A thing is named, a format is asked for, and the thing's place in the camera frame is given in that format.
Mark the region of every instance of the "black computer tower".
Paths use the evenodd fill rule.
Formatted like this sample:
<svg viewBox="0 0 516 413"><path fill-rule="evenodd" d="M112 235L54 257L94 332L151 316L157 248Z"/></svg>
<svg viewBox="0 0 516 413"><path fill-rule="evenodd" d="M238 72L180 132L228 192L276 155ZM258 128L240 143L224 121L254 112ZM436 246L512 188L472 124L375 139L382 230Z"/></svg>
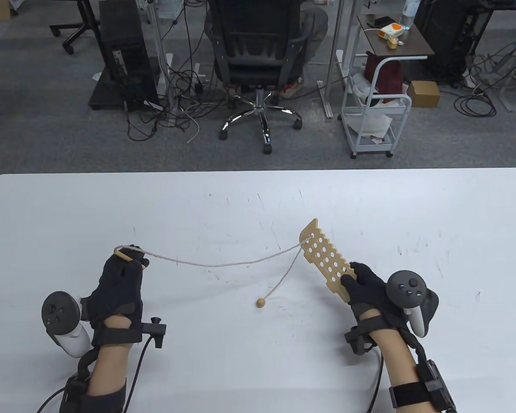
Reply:
<svg viewBox="0 0 516 413"><path fill-rule="evenodd" d="M135 0L101 0L99 19L106 68L129 110L144 101L160 104Z"/></svg>
<svg viewBox="0 0 516 413"><path fill-rule="evenodd" d="M474 55L492 10L481 0L423 0L415 26L434 55L423 61L439 83L461 80L466 56Z"/></svg>

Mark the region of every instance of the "chair wheel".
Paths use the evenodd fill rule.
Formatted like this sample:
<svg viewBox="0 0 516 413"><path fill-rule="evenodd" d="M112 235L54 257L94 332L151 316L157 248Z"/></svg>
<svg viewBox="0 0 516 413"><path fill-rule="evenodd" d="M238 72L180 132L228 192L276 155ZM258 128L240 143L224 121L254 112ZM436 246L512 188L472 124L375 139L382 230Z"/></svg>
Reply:
<svg viewBox="0 0 516 413"><path fill-rule="evenodd" d="M65 51L69 55L74 55L75 54L75 50L71 46L63 46L63 49L65 49Z"/></svg>

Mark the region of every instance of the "forearm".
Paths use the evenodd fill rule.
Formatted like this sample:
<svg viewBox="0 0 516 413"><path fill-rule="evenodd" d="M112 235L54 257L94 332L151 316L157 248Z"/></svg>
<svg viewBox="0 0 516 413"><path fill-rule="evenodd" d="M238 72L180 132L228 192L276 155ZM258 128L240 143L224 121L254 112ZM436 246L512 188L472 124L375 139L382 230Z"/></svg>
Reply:
<svg viewBox="0 0 516 413"><path fill-rule="evenodd" d="M380 315L380 312L370 310L361 318L370 318L376 315ZM378 344L378 348L384 356L392 386L420 381L415 359L397 330L378 330L372 332L370 336ZM430 402L425 402L400 407L396 411L397 413L433 413L435 409Z"/></svg>
<svg viewBox="0 0 516 413"><path fill-rule="evenodd" d="M111 394L124 387L130 348L132 348L132 344L100 348L92 377L89 380L87 393L89 396Z"/></svg>

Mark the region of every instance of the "chrome chair base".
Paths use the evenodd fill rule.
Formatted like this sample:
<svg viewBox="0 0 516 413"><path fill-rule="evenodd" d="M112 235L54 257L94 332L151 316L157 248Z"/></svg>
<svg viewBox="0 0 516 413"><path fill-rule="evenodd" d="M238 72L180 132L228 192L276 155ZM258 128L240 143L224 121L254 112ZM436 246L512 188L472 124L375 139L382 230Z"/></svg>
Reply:
<svg viewBox="0 0 516 413"><path fill-rule="evenodd" d="M284 114L290 114L296 118L293 124L293 128L300 130L302 129L302 116L300 116L297 112L292 111L287 108L283 108L282 106L274 106L267 105L266 100L275 94L274 91L269 92L266 96L264 96L264 89L256 89L256 102L251 102L244 96L235 95L233 99L237 99L239 102L243 102L250 106L251 109L240 112L240 114L235 114L231 116L224 124L222 129L219 132L219 138L222 140L227 139L227 129L237 120L245 118L251 114L255 114L260 117L260 124L262 125L262 135L264 136L264 149L262 152L264 154L269 155L272 152L271 147L271 136L270 136L270 127L267 123L266 111L275 111L275 112L283 112Z"/></svg>

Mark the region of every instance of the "gray carpet floor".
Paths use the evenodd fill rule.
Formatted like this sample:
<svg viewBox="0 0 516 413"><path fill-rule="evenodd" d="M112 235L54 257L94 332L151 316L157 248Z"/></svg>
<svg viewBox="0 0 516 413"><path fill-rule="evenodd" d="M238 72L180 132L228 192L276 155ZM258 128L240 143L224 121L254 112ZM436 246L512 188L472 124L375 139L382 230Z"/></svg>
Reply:
<svg viewBox="0 0 516 413"><path fill-rule="evenodd" d="M313 59L318 63L328 60L333 39L336 9L327 10L329 34ZM203 29L203 14L204 9L187 14L193 45ZM74 44L74 55L67 55L61 39L48 29L48 24L77 20L73 2L27 0L18 16L0 22L0 174L516 166L516 89L508 93L515 111L508 114L495 102L498 115L493 118L457 114L448 95L442 95L438 108L412 110L392 159L350 159L342 126L336 118L325 118L317 93L287 104L303 116L302 130L293 130L288 118L270 117L274 152L269 157L261 153L254 118L235 126L228 141L217 139L230 115L226 108L200 119L199 135L190 144L194 125L185 133L159 129L148 142L131 142L123 112L87 106L95 87L92 76L103 69L91 32ZM186 36L182 21L167 37L174 67L188 56ZM516 12L496 13L479 51L494 53L515 38ZM193 60L212 61L206 38ZM325 78L326 71L325 65L309 65L304 92L313 90L315 79ZM331 96L335 112L341 99L337 84Z"/></svg>

